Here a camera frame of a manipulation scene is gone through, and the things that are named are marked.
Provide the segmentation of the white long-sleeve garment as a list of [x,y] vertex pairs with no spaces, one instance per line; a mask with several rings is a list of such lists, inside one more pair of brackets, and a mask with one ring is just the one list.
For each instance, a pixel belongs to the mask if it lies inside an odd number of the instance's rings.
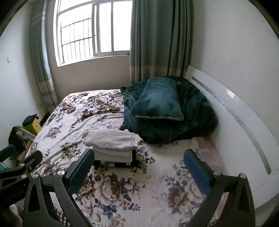
[[95,129],[87,130],[82,137],[84,145],[94,148],[104,148],[120,152],[136,149],[143,139],[127,130]]

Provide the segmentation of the stack of folded clothes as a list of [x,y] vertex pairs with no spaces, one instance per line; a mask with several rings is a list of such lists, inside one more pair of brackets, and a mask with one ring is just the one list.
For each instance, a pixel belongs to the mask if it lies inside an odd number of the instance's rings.
[[93,148],[95,166],[130,168],[136,159],[136,150],[116,151],[105,148]]

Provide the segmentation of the dark clutter beside bed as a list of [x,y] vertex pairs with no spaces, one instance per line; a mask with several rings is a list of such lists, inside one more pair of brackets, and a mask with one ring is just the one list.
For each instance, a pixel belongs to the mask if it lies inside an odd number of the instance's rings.
[[15,160],[18,156],[24,154],[29,150],[32,143],[35,140],[35,135],[25,130],[21,126],[14,126],[9,135],[9,145],[13,144],[16,149],[16,153],[9,159]]

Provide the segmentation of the yellow box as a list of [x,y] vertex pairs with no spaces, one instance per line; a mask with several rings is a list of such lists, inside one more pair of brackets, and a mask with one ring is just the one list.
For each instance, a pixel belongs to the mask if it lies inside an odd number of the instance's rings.
[[32,133],[34,135],[37,135],[40,132],[40,130],[42,129],[42,127],[40,126],[40,124],[36,118],[33,120],[32,123],[30,123],[26,126],[23,126],[23,127],[25,130],[29,131],[30,133]]

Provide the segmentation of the black item on box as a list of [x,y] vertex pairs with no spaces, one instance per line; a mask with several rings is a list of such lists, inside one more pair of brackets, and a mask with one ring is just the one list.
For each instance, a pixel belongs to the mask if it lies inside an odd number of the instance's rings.
[[37,114],[29,115],[24,119],[22,126],[27,127],[29,125],[32,125],[35,127],[35,126],[39,125],[38,119],[39,119],[39,116]]

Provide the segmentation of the white bed headboard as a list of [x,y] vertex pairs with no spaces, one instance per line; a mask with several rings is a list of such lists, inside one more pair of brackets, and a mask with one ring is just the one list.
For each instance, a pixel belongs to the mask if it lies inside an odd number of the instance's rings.
[[254,206],[278,194],[278,143],[258,115],[227,87],[189,66],[185,75],[216,112],[211,138],[230,175],[247,175]]

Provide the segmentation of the floral bed blanket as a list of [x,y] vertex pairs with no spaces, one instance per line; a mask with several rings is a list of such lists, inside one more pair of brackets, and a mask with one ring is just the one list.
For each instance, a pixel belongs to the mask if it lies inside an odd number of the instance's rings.
[[[36,171],[53,175],[85,150],[86,129],[119,129],[124,106],[118,89],[72,93],[50,115],[28,153],[40,150]],[[167,145],[141,144],[130,168],[92,168],[74,200],[93,226],[186,226],[204,195],[186,169],[183,153],[191,148],[212,169],[227,169],[209,139]]]

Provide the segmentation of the dark teal blanket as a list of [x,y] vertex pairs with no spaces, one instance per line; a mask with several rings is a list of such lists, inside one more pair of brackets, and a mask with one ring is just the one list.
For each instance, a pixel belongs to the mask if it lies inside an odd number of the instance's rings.
[[182,77],[155,77],[120,88],[124,119],[121,130],[149,144],[207,137],[217,115],[198,88]]

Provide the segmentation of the dark teal pillow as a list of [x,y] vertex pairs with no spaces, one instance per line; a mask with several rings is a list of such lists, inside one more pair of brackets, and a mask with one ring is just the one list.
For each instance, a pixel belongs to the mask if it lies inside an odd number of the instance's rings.
[[182,121],[177,82],[166,77],[149,79],[130,115],[145,119]]

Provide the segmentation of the window with metal bars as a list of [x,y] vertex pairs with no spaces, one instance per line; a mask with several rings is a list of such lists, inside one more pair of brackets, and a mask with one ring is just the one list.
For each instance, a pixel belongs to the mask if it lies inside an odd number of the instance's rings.
[[59,67],[130,53],[132,1],[56,1],[53,39]]

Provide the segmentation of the green curtain left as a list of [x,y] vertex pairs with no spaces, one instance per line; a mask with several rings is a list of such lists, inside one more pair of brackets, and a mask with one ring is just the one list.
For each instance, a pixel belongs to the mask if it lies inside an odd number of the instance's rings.
[[58,105],[46,49],[46,14],[48,1],[35,1],[31,14],[30,47],[32,63],[41,98],[49,113]]

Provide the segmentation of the green curtain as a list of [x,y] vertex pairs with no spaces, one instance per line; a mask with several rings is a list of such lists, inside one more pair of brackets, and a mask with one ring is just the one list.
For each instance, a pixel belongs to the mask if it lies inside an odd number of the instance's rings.
[[48,1],[35,1],[31,14],[30,47],[32,63],[41,98],[49,113],[58,105],[46,49],[46,14]]
[[190,42],[190,1],[132,1],[130,83],[184,77]]

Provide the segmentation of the green curtain right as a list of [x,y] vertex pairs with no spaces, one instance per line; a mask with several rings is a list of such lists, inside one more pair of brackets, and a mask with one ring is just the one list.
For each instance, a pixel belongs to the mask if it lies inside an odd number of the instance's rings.
[[190,42],[190,1],[132,1],[130,83],[184,77]]

